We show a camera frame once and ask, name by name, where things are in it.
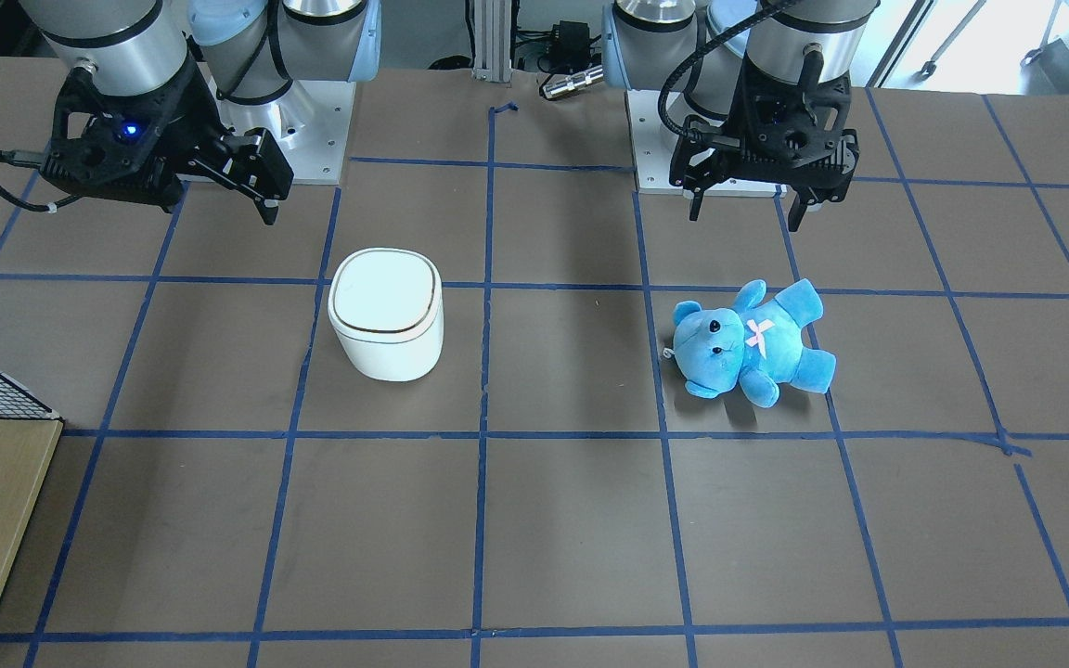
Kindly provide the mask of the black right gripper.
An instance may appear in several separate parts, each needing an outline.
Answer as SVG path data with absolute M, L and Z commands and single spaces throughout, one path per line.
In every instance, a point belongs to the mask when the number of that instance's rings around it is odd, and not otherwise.
M 55 126 L 38 173 L 63 193 L 169 211 L 184 177 L 246 196 L 265 226 L 278 220 L 294 172 L 267 128 L 227 133 L 193 59 L 140 95 L 106 95 L 77 65 L 57 93 Z

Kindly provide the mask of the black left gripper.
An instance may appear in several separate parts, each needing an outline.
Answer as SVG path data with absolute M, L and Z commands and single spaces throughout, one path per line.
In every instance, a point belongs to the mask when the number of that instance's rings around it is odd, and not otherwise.
M 704 191 L 728 178 L 790 187 L 789 233 L 821 199 L 845 199 L 859 153 L 857 133 L 845 128 L 852 81 L 849 73 L 823 82 L 806 65 L 801 69 L 797 82 L 783 82 L 746 62 L 721 126 L 687 116 L 667 181 L 688 191 L 692 223 L 700 219 Z

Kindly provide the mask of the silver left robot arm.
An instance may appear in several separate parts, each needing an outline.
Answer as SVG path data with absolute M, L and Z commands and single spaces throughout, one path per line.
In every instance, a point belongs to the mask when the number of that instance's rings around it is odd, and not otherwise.
M 791 191 L 807 212 L 843 201 L 856 174 L 847 127 L 850 65 L 876 1 L 611 1 L 602 12 L 607 84 L 636 94 L 632 125 L 650 136 L 648 169 L 700 215 L 726 183 Z

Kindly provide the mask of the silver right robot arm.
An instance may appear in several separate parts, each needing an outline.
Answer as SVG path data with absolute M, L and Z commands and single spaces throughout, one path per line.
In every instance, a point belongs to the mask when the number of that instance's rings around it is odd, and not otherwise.
M 170 212 L 184 178 L 246 196 L 265 226 L 291 187 L 335 181 L 345 126 L 306 82 L 379 69 L 378 1 L 25 1 L 68 67 L 44 151 L 11 151 L 79 198 Z

